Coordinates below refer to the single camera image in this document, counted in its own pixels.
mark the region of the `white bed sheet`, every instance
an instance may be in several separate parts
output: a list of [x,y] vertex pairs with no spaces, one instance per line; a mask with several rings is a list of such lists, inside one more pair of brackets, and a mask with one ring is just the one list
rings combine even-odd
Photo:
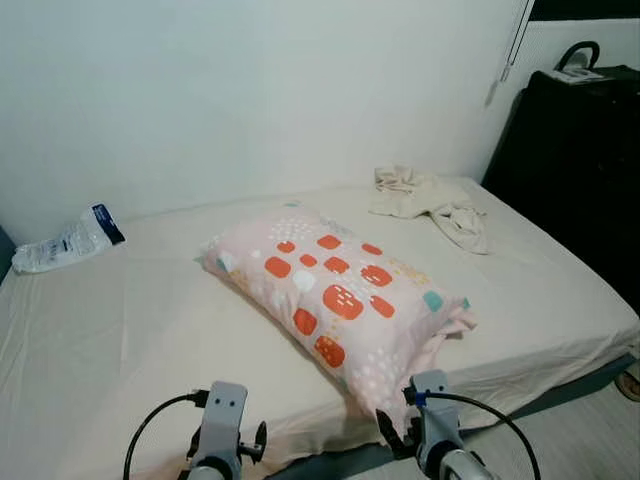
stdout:
[[[302,350],[194,262],[238,218],[296,198],[467,295],[479,325],[444,341],[453,389],[511,412],[599,368],[638,341],[638,317],[548,235],[468,179],[491,255],[469,254],[428,219],[366,213],[368,190],[343,188],[142,218],[127,242],[63,270],[10,273],[0,288],[0,478],[116,479],[141,419],[159,402],[227,380],[249,389],[243,428],[269,423],[265,461],[379,439],[375,423]],[[594,221],[593,228],[602,228]],[[136,478],[174,479],[201,411],[174,406],[139,442]],[[462,426],[493,419],[463,409]]]

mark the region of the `crumpled cloth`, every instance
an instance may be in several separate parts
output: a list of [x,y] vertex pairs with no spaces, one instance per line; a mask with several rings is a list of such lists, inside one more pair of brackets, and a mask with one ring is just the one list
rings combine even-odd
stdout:
[[471,253],[489,253],[482,213],[459,186],[403,166],[376,168],[375,184],[369,205],[371,213],[400,218],[428,214],[460,248]]

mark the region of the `black cable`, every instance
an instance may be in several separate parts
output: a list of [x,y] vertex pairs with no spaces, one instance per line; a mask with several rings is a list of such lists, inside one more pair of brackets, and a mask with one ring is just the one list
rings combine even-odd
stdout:
[[144,421],[140,424],[140,426],[138,427],[138,430],[136,430],[136,433],[133,434],[133,437],[131,438],[131,442],[129,443],[129,448],[127,449],[127,456],[124,460],[124,472],[122,473],[122,479],[129,480],[129,472],[131,470],[131,458],[133,457],[133,450],[136,448],[136,443],[138,442],[140,435],[142,435],[142,431],[146,428],[146,426],[153,419],[153,417],[155,417],[158,413],[160,413],[162,410],[164,410],[168,406],[173,405],[174,403],[182,402],[184,400],[190,400],[196,404],[196,407],[204,408],[205,404],[207,403],[208,396],[209,396],[209,392],[207,390],[196,390],[193,393],[179,395],[177,397],[172,398],[171,400],[167,400],[166,402],[161,403],[149,415],[147,415],[147,418],[145,418]]
[[520,438],[520,440],[524,444],[524,448],[527,450],[527,454],[529,455],[531,467],[533,468],[533,477],[535,478],[535,480],[541,479],[540,467],[538,467],[538,461],[536,460],[536,456],[533,453],[533,448],[531,447],[529,440],[527,440],[527,437],[524,435],[524,433],[522,433],[522,430],[520,430],[518,426],[513,423],[513,420],[511,420],[504,413],[496,410],[493,407],[490,407],[489,405],[479,402],[478,400],[474,400],[473,398],[468,398],[462,395],[456,395],[454,393],[420,392],[418,395],[424,395],[426,398],[442,398],[444,400],[455,400],[457,402],[468,403],[475,407],[486,410],[487,412],[492,413],[493,415],[498,417],[504,423],[509,425],[509,427],[511,427],[514,432],[516,432],[516,435],[518,435],[518,438]]

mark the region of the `floor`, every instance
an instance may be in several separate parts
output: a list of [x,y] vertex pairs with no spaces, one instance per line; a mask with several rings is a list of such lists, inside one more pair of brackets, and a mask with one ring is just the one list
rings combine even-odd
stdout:
[[[640,403],[610,384],[592,395],[516,421],[533,445],[544,480],[640,479]],[[528,457],[507,426],[468,439],[502,480],[531,479]],[[424,480],[415,460],[386,464],[349,480]]]

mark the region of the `pillowcase with orange circles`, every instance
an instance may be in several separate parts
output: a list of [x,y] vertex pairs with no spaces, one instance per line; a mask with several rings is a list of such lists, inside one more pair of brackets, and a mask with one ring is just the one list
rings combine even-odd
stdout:
[[264,307],[373,416],[397,417],[431,338],[475,325],[466,298],[304,206],[229,228],[204,266]]

